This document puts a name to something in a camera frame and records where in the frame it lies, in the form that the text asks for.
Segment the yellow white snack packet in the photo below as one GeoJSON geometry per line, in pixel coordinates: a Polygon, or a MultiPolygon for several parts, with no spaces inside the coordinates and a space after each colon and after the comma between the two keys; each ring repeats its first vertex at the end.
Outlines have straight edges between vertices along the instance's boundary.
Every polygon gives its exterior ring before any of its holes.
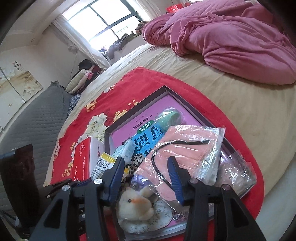
{"type": "Polygon", "coordinates": [[[124,173],[123,173],[123,176],[122,176],[122,182],[125,180],[125,178],[128,176],[128,173],[129,173],[129,170],[128,170],[128,164],[131,163],[132,161],[132,158],[131,156],[128,156],[128,155],[124,155],[124,154],[113,154],[113,155],[110,155],[110,154],[107,154],[105,152],[103,152],[98,161],[96,162],[95,164],[95,167],[94,167],[94,170],[92,171],[91,173],[91,180],[95,180],[97,178],[101,178],[103,173],[106,171],[106,170],[109,170],[111,169],[113,166],[114,166],[114,163],[117,159],[117,157],[122,157],[125,161],[125,170],[124,170],[124,173]]]}

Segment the pink mask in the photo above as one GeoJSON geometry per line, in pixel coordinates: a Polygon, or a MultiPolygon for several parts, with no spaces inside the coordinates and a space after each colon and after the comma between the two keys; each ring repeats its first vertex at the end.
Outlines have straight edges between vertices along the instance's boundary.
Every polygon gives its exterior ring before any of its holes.
{"type": "Polygon", "coordinates": [[[212,186],[217,179],[225,131],[225,128],[208,126],[171,126],[140,164],[135,175],[150,181],[160,199],[177,213],[185,214],[186,208],[177,201],[172,189],[167,160],[174,156],[191,177],[212,186]]]}

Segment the leopard print scrunchie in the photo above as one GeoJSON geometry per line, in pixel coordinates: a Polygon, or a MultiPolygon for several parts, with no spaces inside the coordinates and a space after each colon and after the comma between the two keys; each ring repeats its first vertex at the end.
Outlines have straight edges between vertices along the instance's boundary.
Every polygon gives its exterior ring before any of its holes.
{"type": "Polygon", "coordinates": [[[130,180],[130,178],[132,178],[135,171],[144,160],[145,157],[143,156],[143,154],[136,154],[132,157],[131,162],[125,166],[123,178],[121,181],[122,184],[125,184],[126,182],[128,182],[128,180],[130,180]]]}

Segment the clear bag with brown item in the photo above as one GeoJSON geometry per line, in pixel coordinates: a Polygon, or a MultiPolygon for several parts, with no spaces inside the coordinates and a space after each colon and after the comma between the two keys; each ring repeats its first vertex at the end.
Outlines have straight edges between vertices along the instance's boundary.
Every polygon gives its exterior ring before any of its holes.
{"type": "Polygon", "coordinates": [[[242,198],[256,183],[255,170],[250,162],[245,161],[241,152],[234,152],[220,161],[214,186],[221,187],[223,184],[228,184],[242,198]]]}

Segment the green sponge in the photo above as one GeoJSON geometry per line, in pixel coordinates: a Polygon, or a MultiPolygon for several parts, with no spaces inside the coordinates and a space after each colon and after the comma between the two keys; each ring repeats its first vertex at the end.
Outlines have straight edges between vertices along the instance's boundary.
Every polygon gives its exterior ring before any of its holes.
{"type": "Polygon", "coordinates": [[[171,126],[178,126],[185,123],[184,115],[176,108],[169,107],[164,109],[155,120],[156,125],[163,132],[166,132],[171,126]]]}

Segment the white duck plush toy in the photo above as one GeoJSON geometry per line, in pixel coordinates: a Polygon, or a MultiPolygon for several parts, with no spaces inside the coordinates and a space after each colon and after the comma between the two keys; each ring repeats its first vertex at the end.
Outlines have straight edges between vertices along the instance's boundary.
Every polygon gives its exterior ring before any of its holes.
{"type": "Polygon", "coordinates": [[[149,186],[140,191],[125,187],[115,208],[118,224],[122,227],[126,223],[149,220],[154,215],[154,204],[158,199],[149,186]]]}

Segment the red tissue box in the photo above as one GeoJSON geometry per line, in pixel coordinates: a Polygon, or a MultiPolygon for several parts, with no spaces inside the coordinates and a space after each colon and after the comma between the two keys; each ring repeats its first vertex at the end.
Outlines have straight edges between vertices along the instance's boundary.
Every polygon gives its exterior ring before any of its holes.
{"type": "Polygon", "coordinates": [[[103,142],[93,137],[83,140],[75,148],[71,178],[84,181],[90,178],[95,164],[104,151],[103,142]]]}

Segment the grey tray with pink book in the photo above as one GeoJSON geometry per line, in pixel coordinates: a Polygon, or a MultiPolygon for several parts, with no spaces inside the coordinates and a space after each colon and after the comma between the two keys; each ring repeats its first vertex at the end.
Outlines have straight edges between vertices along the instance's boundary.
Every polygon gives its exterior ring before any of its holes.
{"type": "Polygon", "coordinates": [[[257,182],[255,171],[225,132],[166,86],[106,130],[105,152],[124,155],[132,168],[127,185],[135,191],[147,188],[154,209],[147,221],[125,220],[114,209],[119,240],[160,240],[185,231],[189,209],[173,192],[167,168],[170,156],[205,184],[229,184],[240,197],[250,191],[257,182]]]}

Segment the grey quilted headboard cushion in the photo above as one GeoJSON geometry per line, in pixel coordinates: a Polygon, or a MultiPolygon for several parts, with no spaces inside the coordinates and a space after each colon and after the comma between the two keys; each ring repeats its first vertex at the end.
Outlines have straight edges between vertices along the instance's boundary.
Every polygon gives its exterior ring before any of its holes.
{"type": "Polygon", "coordinates": [[[64,124],[72,95],[57,81],[32,101],[17,117],[1,141],[1,154],[33,145],[35,179],[44,184],[57,136],[64,124]]]}

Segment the red floral blanket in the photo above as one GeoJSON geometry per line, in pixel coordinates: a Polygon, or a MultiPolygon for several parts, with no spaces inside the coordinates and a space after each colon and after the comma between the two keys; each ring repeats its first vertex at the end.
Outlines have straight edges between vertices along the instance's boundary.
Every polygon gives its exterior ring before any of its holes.
{"type": "Polygon", "coordinates": [[[160,104],[155,102],[154,92],[163,86],[168,87],[177,95],[191,104],[215,127],[226,128],[226,139],[240,151],[244,158],[250,162],[257,175],[257,184],[243,197],[242,201],[253,217],[257,217],[263,204],[264,183],[260,168],[247,147],[243,137],[227,118],[227,116],[204,94],[194,87],[164,73],[148,70],[143,67],[135,68],[113,84],[109,90],[96,95],[96,99],[83,104],[78,116],[70,122],[63,137],[58,138],[53,153],[53,168],[49,170],[52,175],[49,182],[54,184],[73,174],[71,155],[74,153],[78,138],[86,130],[87,124],[95,115],[105,114],[105,126],[118,124],[133,111],[133,120],[129,121],[127,129],[136,133],[137,130],[154,120],[156,113],[162,110],[160,104]]]}

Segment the beige bed sheet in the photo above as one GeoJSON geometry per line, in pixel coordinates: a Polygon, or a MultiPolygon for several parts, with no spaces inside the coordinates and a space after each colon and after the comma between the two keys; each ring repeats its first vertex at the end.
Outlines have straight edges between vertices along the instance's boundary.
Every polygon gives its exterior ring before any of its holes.
{"type": "Polygon", "coordinates": [[[171,75],[201,91],[234,124],[253,153],[269,193],[295,155],[295,86],[264,85],[226,74],[205,64],[200,54],[178,57],[169,47],[145,44],[117,61],[83,92],[59,137],[79,112],[137,67],[171,75]]]}

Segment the clothes on window sill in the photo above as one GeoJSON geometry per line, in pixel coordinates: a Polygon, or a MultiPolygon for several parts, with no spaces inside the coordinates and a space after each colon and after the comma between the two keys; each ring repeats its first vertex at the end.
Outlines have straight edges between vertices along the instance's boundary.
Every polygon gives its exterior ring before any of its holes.
{"type": "Polygon", "coordinates": [[[130,34],[124,34],[111,44],[107,50],[108,59],[116,62],[139,46],[145,45],[147,42],[142,36],[142,32],[148,23],[149,21],[141,21],[134,31],[130,34]]]}

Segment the white curtain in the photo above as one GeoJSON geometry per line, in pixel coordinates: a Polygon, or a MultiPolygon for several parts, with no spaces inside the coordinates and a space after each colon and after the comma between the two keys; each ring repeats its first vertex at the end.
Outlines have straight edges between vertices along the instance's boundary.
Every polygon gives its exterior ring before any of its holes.
{"type": "Polygon", "coordinates": [[[92,48],[90,43],[70,25],[64,16],[57,16],[52,24],[100,68],[106,70],[111,66],[108,60],[98,50],[92,48]]]}

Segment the wall painting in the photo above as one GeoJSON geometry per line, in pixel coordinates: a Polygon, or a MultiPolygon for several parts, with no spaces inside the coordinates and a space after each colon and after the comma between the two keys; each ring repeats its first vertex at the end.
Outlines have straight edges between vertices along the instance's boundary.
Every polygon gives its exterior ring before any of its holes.
{"type": "Polygon", "coordinates": [[[1,130],[43,86],[21,63],[1,61],[1,130]]]}

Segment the window frame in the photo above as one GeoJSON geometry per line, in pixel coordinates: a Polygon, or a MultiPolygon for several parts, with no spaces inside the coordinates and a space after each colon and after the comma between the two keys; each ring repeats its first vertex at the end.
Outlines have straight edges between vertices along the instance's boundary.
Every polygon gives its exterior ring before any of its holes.
{"type": "Polygon", "coordinates": [[[128,1],[120,0],[78,1],[62,15],[97,50],[134,33],[143,20],[128,1]]]}

